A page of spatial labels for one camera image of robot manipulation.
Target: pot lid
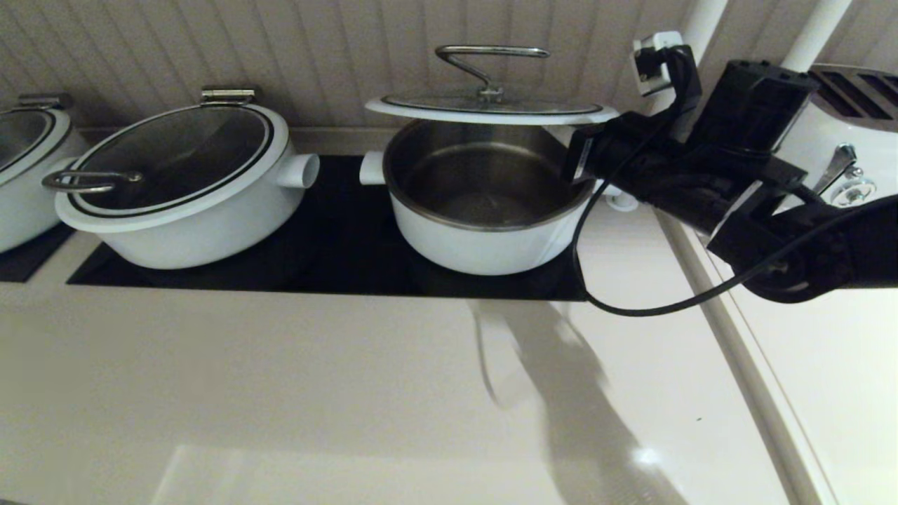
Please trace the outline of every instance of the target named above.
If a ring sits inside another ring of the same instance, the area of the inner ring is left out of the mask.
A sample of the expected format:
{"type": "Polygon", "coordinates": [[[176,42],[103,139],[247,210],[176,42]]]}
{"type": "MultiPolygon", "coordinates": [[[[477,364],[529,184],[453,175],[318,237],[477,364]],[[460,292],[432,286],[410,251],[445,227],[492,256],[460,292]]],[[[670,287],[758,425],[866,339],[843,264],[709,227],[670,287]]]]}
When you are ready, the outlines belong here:
{"type": "Polygon", "coordinates": [[[271,122],[239,105],[172,111],[120,131],[75,167],[87,213],[134,215],[171,208],[249,170],[269,147],[271,122]]]}
{"type": "Polygon", "coordinates": [[[32,152],[53,128],[45,111],[9,111],[0,114],[0,173],[32,152]]]}
{"type": "Polygon", "coordinates": [[[616,115],[594,103],[570,103],[540,96],[533,90],[499,84],[485,72],[455,55],[499,55],[547,58],[539,48],[516,46],[441,46],[443,61],[476,76],[483,86],[446,87],[398,93],[371,100],[366,108],[386,114],[424,120],[467,123],[551,125],[601,122],[616,115]]]}

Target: white wall panel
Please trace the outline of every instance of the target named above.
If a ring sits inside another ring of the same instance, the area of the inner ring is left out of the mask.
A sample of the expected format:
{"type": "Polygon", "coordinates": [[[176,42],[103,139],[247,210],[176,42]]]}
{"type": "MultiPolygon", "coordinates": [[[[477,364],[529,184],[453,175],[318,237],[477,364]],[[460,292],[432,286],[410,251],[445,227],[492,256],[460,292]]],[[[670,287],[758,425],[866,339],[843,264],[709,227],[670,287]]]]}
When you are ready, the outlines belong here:
{"type": "MultiPolygon", "coordinates": [[[[784,56],[815,0],[731,1],[702,68],[784,56]]],[[[475,58],[496,78],[641,108],[634,38],[678,30],[692,0],[0,0],[0,105],[66,89],[82,126],[121,126],[193,103],[204,84],[254,83],[294,126],[387,126],[369,98],[477,81],[450,43],[534,45],[548,60],[475,58]]],[[[820,58],[898,72],[898,4],[855,0],[820,58]]]]}

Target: countertop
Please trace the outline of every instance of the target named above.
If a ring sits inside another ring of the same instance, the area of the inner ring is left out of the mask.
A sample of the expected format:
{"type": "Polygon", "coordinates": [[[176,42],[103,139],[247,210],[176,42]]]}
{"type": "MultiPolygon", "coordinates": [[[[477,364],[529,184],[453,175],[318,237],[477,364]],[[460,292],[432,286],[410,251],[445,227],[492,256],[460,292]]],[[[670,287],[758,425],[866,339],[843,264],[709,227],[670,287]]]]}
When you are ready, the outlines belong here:
{"type": "MultiPolygon", "coordinates": [[[[66,285],[97,243],[0,284],[0,499],[787,502],[699,308],[66,285]]],[[[691,295],[648,208],[580,252],[610,303],[691,295]]]]}
{"type": "MultiPolygon", "coordinates": [[[[663,220],[699,289],[733,275],[663,220]]],[[[898,503],[898,289],[784,305],[737,287],[710,305],[804,501],[898,503]]]]}

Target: black cable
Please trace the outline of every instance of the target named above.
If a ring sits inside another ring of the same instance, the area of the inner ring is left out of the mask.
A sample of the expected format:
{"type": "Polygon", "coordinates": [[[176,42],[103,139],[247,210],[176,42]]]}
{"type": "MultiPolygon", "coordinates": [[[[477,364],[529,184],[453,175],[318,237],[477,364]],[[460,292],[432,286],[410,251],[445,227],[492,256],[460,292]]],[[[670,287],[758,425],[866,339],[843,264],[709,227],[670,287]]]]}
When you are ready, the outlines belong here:
{"type": "Polygon", "coordinates": [[[866,205],[863,205],[861,207],[853,208],[852,210],[850,210],[844,214],[841,214],[841,215],[833,218],[830,221],[821,223],[820,225],[815,226],[815,227],[807,230],[803,234],[793,238],[791,241],[789,241],[787,244],[784,244],[778,250],[768,254],[764,259],[758,261],[758,263],[755,266],[751,267],[749,270],[746,270],[743,273],[740,273],[739,275],[735,275],[731,279],[726,280],[726,281],[718,284],[717,286],[715,286],[711,289],[708,289],[707,291],[699,293],[698,295],[696,295],[694,297],[687,298],[687,299],[685,299],[681,302],[677,302],[675,304],[670,304],[668,306],[659,306],[659,307],[655,307],[655,308],[648,308],[648,309],[620,308],[620,307],[610,306],[608,304],[605,304],[604,302],[596,299],[591,294],[589,294],[588,291],[586,292],[586,300],[589,303],[601,308],[604,311],[607,311],[607,312],[610,312],[610,313],[616,314],[616,315],[626,315],[629,317],[648,317],[648,316],[652,316],[652,315],[666,315],[666,314],[670,314],[673,312],[677,312],[677,311],[683,310],[685,308],[689,308],[689,307],[696,306],[698,304],[707,302],[711,298],[717,297],[717,296],[727,292],[728,290],[735,288],[739,284],[746,282],[748,279],[751,279],[755,275],[758,275],[759,273],[766,270],[767,267],[769,267],[773,262],[775,262],[779,258],[782,258],[786,254],[789,254],[792,251],[795,251],[796,248],[798,246],[800,246],[801,244],[804,244],[804,243],[810,241],[814,237],[829,230],[830,228],[833,228],[835,226],[838,226],[838,225],[844,223],[845,221],[855,218],[857,214],[863,214],[863,213],[869,212],[871,210],[876,210],[881,207],[887,207],[889,205],[895,205],[895,204],[898,204],[898,195],[892,195],[892,196],[889,196],[889,197],[886,197],[883,199],[878,199],[876,201],[867,203],[866,205]]]}
{"type": "MultiPolygon", "coordinates": [[[[680,61],[682,63],[683,58],[685,58],[685,55],[683,55],[682,53],[676,52],[676,51],[674,52],[674,54],[680,58],[680,61]]],[[[624,157],[624,159],[607,176],[604,177],[602,185],[599,186],[598,191],[596,191],[595,194],[586,203],[586,207],[583,211],[583,214],[578,219],[577,227],[574,229],[574,236],[571,240],[571,257],[574,261],[574,265],[577,268],[577,280],[580,282],[580,287],[584,290],[584,292],[586,294],[586,301],[588,301],[592,305],[604,310],[605,312],[615,314],[615,315],[623,315],[623,316],[627,316],[627,317],[650,317],[650,316],[655,316],[655,315],[672,314],[674,312],[678,312],[683,309],[690,308],[690,307],[696,306],[698,304],[702,304],[704,302],[707,302],[711,298],[718,297],[719,295],[726,293],[728,290],[730,290],[730,289],[742,284],[743,282],[746,282],[747,280],[751,279],[752,277],[762,273],[773,262],[782,258],[786,254],[791,253],[797,247],[799,247],[801,244],[804,244],[804,243],[810,241],[811,239],[813,239],[814,237],[818,236],[819,234],[821,234],[835,226],[838,226],[841,223],[843,223],[849,219],[854,218],[857,214],[863,213],[863,212],[868,212],[870,210],[884,207],[884,206],[887,206],[890,204],[898,203],[898,195],[894,195],[894,196],[887,197],[884,199],[878,199],[878,200],[870,202],[864,206],[854,208],[844,214],[841,214],[841,215],[835,217],[834,219],[832,219],[830,221],[821,223],[820,225],[815,226],[815,227],[805,231],[803,234],[793,238],[787,244],[783,244],[783,246],[780,247],[777,251],[774,251],[771,254],[768,254],[765,258],[763,258],[761,261],[758,261],[758,263],[755,264],[753,267],[751,267],[749,270],[746,270],[741,274],[735,275],[734,277],[730,278],[729,280],[726,280],[711,289],[708,289],[702,293],[699,293],[698,295],[696,295],[694,297],[687,298],[683,301],[680,301],[680,302],[677,302],[674,304],[670,304],[667,306],[659,306],[659,307],[647,308],[647,309],[631,309],[631,308],[621,308],[621,307],[616,307],[616,306],[610,306],[610,305],[602,302],[598,298],[594,297],[589,292],[589,289],[586,287],[586,280],[583,276],[583,270],[581,269],[580,262],[577,258],[577,244],[580,241],[580,233],[583,231],[583,226],[584,226],[584,223],[586,222],[586,218],[589,216],[590,211],[595,206],[595,202],[597,202],[602,197],[605,190],[611,184],[611,180],[613,180],[617,176],[617,174],[621,170],[623,170],[623,168],[626,167],[630,161],[633,160],[633,158],[635,158],[650,142],[655,140],[655,138],[659,134],[661,134],[666,128],[670,128],[683,114],[694,109],[694,107],[693,107],[693,108],[689,108],[688,110],[681,110],[682,103],[679,102],[679,97],[680,97],[680,94],[677,93],[677,100],[674,101],[671,108],[668,109],[667,111],[659,113],[659,114],[668,113],[670,117],[667,118],[665,121],[661,122],[655,130],[653,130],[644,140],[642,140],[642,142],[640,142],[632,151],[630,151],[630,153],[626,157],[624,157]]],[[[799,197],[805,203],[810,203],[810,202],[823,203],[823,200],[817,194],[815,194],[813,191],[810,191],[808,188],[806,188],[804,186],[801,186],[801,187],[795,189],[793,191],[793,194],[795,194],[797,197],[799,197]]]]}

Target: black cooktop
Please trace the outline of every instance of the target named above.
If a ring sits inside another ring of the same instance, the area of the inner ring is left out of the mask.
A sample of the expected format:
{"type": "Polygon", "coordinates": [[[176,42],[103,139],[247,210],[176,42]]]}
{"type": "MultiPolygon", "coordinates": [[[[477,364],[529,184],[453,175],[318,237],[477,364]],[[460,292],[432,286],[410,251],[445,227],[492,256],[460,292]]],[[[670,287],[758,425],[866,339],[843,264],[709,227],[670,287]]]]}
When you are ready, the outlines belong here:
{"type": "Polygon", "coordinates": [[[56,225],[15,249],[0,253],[0,281],[25,282],[74,230],[56,225]]]}
{"type": "Polygon", "coordinates": [[[264,241],[183,270],[133,265],[103,244],[68,281],[91,286],[420,297],[585,300],[570,251],[527,272],[483,277],[425,259],[402,238],[384,186],[358,182],[360,156],[323,156],[299,209],[264,241]]]}

